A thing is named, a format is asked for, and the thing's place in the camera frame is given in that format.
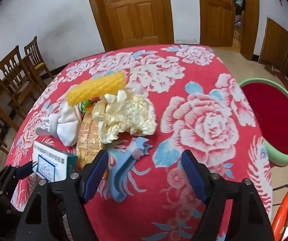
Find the screw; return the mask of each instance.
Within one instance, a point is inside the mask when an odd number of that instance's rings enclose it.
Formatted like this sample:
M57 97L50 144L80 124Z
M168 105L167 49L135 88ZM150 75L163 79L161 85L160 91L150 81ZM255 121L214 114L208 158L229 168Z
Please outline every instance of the screw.
M46 183L47 183L47 180L42 179L41 181L39 181L38 184L39 184L40 186L44 186Z
M76 172L71 174L71 179L77 179L78 177L79 177L79 174Z
M212 179L219 179L220 175L218 173L211 173L211 178Z
M250 180L250 179L248 179L248 178L246 178L245 180L244 180L244 184L246 184L246 185L252 185L252 181Z

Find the red tablecloth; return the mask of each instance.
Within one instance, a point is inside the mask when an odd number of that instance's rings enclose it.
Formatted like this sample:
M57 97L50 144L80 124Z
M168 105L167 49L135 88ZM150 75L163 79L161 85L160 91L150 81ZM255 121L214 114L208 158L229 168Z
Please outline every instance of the red tablecloth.
M155 106L156 133L148 136L149 156L127 173L127 198L116 203L107 182L86 210L100 241L187 240L204 205L179 162L184 149L225 179L250 178L271 216L271 172L263 137L243 92L212 49L204 46L156 45L98 54L70 63L36 101L15 138L7 164L32 159L34 140L73 152L52 136L36 136L40 118L61 110L66 92L83 80L124 71L129 84L141 84ZM107 146L113 166L131 142L128 133ZM20 181L13 196L23 209L38 177ZM224 240L228 202L218 240Z

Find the yellow seat cushion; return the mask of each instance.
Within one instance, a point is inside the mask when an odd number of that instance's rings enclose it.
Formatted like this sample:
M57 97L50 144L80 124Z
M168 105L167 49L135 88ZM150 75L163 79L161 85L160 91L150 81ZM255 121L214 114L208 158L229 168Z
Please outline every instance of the yellow seat cushion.
M35 66L35 70L39 70L39 69L41 69L41 68L44 68L44 66L45 66L45 63L41 62L40 64L37 64L37 65Z

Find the door panel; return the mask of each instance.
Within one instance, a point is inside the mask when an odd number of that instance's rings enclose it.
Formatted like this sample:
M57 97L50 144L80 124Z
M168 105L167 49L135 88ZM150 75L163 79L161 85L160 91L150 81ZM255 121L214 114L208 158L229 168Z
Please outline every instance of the door panel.
M231 46L234 34L233 0L200 0L201 44Z
M117 48L168 43L162 0L104 0Z

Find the green rimmed stool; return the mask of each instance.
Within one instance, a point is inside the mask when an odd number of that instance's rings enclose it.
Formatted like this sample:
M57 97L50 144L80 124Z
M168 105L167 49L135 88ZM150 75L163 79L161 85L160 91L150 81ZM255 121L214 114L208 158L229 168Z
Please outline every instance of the green rimmed stool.
M269 160L288 165L288 91L263 78L251 78L240 84L260 125Z

